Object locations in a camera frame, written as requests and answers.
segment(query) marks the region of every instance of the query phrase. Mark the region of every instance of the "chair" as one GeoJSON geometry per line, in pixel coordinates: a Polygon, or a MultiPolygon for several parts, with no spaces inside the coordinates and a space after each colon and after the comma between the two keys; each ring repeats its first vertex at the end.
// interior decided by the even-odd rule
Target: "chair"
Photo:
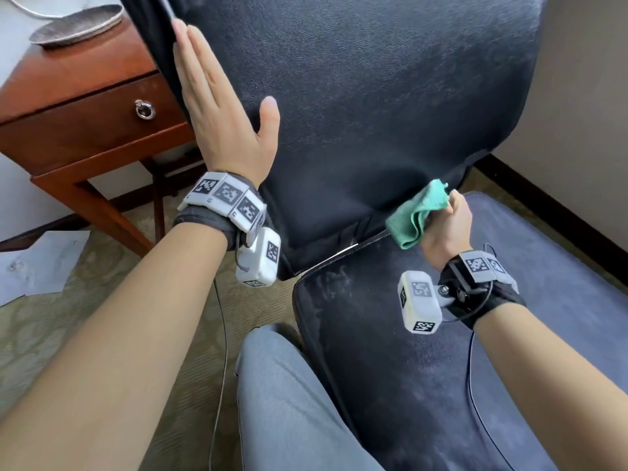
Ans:
{"type": "MultiPolygon", "coordinates": [[[[403,328],[399,276],[437,276],[419,248],[394,245],[384,219],[433,178],[458,186],[513,130],[545,0],[169,1],[206,35],[254,126],[262,98],[278,100],[279,150],[261,193],[283,241],[279,274],[310,269],[294,311],[352,431],[388,471],[507,469],[467,401],[469,331],[403,328]]],[[[165,11],[122,3],[181,102],[165,11]]],[[[628,298],[506,207],[468,201],[472,244],[489,241],[534,313],[628,388],[628,298]]],[[[475,347],[476,402],[501,451],[517,470],[552,469],[475,347]]]]}

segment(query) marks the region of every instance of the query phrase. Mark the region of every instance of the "beige carpet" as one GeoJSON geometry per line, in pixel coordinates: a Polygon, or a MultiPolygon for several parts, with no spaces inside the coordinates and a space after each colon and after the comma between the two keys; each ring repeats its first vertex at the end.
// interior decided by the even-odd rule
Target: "beige carpet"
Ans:
{"type": "MultiPolygon", "coordinates": [[[[536,218],[477,171],[463,191],[485,191],[510,206],[546,235],[599,271],[611,283],[613,277],[582,255],[573,245],[536,218]]],[[[171,219],[178,200],[166,199],[171,219]]],[[[153,207],[145,205],[128,217],[149,237],[153,236],[153,207]]],[[[0,308],[0,414],[6,412],[67,338],[106,299],[137,264],[137,256],[97,230],[92,231],[79,264],[63,292],[21,298],[0,308]]],[[[220,415],[215,470],[241,469],[234,364],[242,339],[255,325],[277,321],[294,324],[291,291],[295,280],[271,288],[247,289],[236,283],[232,253],[217,275],[218,291],[227,321],[229,369],[220,415]]],[[[190,351],[179,373],[143,470],[205,470],[224,358],[224,337],[216,293],[212,290],[190,351]]]]}

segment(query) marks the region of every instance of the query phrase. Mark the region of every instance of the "jeans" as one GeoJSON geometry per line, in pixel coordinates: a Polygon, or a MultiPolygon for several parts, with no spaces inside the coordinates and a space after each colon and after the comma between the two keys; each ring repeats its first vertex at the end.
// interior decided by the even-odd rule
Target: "jeans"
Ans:
{"type": "Polygon", "coordinates": [[[236,374],[245,471],[383,471],[299,350],[270,327],[247,335],[236,374]]]}

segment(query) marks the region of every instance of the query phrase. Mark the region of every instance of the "brown wooden furniture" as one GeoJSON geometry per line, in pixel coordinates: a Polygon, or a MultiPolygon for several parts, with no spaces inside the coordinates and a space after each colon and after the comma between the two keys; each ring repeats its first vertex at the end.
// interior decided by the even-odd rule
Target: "brown wooden furniture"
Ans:
{"type": "Polygon", "coordinates": [[[192,140],[128,19],[74,46],[31,47],[0,88],[0,152],[35,185],[140,256],[153,244],[87,180],[141,161],[155,181],[159,239],[161,196],[174,192],[151,157],[192,140]]]}

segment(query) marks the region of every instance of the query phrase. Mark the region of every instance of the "white wall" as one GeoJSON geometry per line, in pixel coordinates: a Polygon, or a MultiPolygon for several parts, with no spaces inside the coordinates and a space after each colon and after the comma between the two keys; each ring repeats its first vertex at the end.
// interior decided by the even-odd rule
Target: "white wall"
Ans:
{"type": "MultiPolygon", "coordinates": [[[[88,6],[118,0],[17,0],[29,8],[50,14],[67,14],[88,6]]],[[[7,0],[0,0],[0,85],[29,47],[28,36],[46,21],[23,14],[7,0]]],[[[29,182],[29,175],[0,152],[0,241],[57,220],[71,213],[29,182]]],[[[151,182],[150,174],[135,163],[92,180],[108,198],[151,182]]]]}
{"type": "Polygon", "coordinates": [[[549,0],[530,95],[496,156],[628,251],[628,0],[549,0]]]}

